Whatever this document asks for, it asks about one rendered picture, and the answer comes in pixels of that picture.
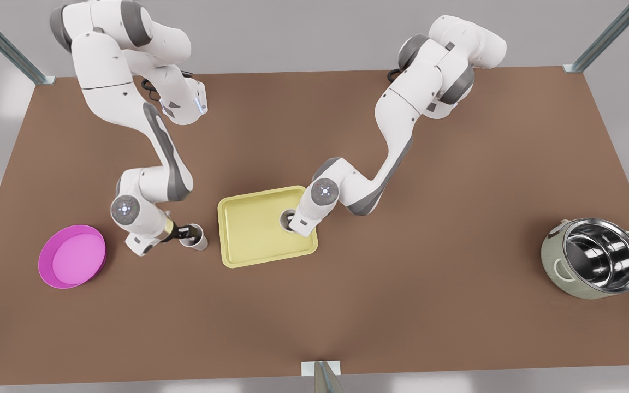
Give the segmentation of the silver frame post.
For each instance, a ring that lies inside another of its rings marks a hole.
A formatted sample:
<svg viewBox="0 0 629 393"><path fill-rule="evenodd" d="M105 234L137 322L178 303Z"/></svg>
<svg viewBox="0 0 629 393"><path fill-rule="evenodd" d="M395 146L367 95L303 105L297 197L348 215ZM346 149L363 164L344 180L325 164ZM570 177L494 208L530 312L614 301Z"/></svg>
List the silver frame post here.
<svg viewBox="0 0 629 393"><path fill-rule="evenodd" d="M577 57L572 64L562 65L566 74L583 74L624 30L629 27L629 4L617 15L608 27Z"/></svg>
<svg viewBox="0 0 629 393"><path fill-rule="evenodd" d="M35 85L53 85L56 78L44 75L25 55L0 32L0 53Z"/></svg>
<svg viewBox="0 0 629 393"><path fill-rule="evenodd" d="M339 381L341 362L304 361L300 363L300 375L314 377L314 393L346 393Z"/></svg>

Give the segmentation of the yellow rectangular tray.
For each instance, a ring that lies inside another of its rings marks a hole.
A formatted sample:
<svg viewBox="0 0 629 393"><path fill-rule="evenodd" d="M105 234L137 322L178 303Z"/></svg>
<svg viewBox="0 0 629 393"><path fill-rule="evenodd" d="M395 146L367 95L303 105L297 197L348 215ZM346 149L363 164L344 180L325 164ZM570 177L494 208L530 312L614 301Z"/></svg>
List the yellow rectangular tray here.
<svg viewBox="0 0 629 393"><path fill-rule="evenodd" d="M295 209L305 187L290 186L230 196L217 206L223 264L231 269L312 254L316 231L307 238L279 225L286 209Z"/></svg>

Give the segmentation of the green pot with steel inside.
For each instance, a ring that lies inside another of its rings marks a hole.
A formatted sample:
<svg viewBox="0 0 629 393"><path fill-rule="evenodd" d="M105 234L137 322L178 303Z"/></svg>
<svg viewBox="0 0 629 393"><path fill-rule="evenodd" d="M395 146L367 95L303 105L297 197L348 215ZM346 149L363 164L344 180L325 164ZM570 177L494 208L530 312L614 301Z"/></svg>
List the green pot with steel inside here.
<svg viewBox="0 0 629 393"><path fill-rule="evenodd" d="M540 257L552 283L596 300L629 292L629 231L596 217L562 221L544 238Z"/></svg>

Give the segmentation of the pink round plate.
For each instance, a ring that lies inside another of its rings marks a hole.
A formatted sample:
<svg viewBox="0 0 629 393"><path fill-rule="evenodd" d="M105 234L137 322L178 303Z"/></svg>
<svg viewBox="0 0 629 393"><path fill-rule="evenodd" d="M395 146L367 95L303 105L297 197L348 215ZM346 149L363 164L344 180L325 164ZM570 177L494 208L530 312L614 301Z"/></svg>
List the pink round plate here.
<svg viewBox="0 0 629 393"><path fill-rule="evenodd" d="M89 225L72 225L59 230L42 247L38 273L51 288L71 289L97 276L105 261L102 234Z"/></svg>

